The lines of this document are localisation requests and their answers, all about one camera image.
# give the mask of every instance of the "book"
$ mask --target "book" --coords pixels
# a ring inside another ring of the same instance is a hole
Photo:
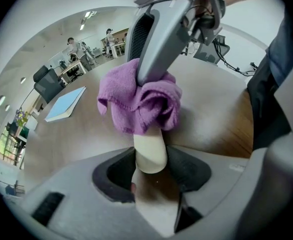
[[[52,122],[71,116],[85,90],[86,87],[84,86],[58,98],[44,120]]]

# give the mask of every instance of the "chair headrest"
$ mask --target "chair headrest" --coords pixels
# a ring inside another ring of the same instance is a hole
[[[46,66],[42,66],[34,75],[33,75],[33,81],[39,82],[43,76],[45,76],[49,72],[49,69]]]

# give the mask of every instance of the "round table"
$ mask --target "round table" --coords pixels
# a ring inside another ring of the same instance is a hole
[[[28,135],[24,178],[28,192],[58,169],[76,160],[134,145],[133,136],[118,132],[111,111],[99,114],[100,79],[125,62],[124,56],[108,61],[62,90],[40,113],[35,131]],[[180,55],[168,70],[182,89],[180,124],[163,132],[166,144],[212,154],[249,158],[253,146],[253,116],[243,80],[210,64]],[[86,86],[69,118],[48,123],[44,118],[56,100]],[[179,188],[169,170],[145,174],[136,170],[135,205],[163,237],[174,234]]]

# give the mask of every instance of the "ceiling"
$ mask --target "ceiling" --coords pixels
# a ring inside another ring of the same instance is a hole
[[[102,8],[96,15],[87,19],[85,27],[99,22],[101,17],[112,15],[116,8]],[[5,102],[0,106],[0,124],[10,111],[5,111],[6,105],[11,105],[18,96],[23,99],[33,88],[33,74],[50,58],[59,53],[61,47],[66,46],[66,39],[76,36],[80,31],[81,20],[87,11],[79,12],[43,29],[29,39],[10,59],[0,75],[0,95],[6,96]],[[21,84],[21,78],[27,80]]]

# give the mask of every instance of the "purple towel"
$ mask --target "purple towel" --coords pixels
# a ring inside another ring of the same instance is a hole
[[[100,82],[98,110],[104,115],[111,102],[114,126],[123,133],[142,135],[153,122],[171,130],[179,122],[182,90],[170,73],[157,82],[138,86],[138,64],[139,59],[133,59],[106,74]]]

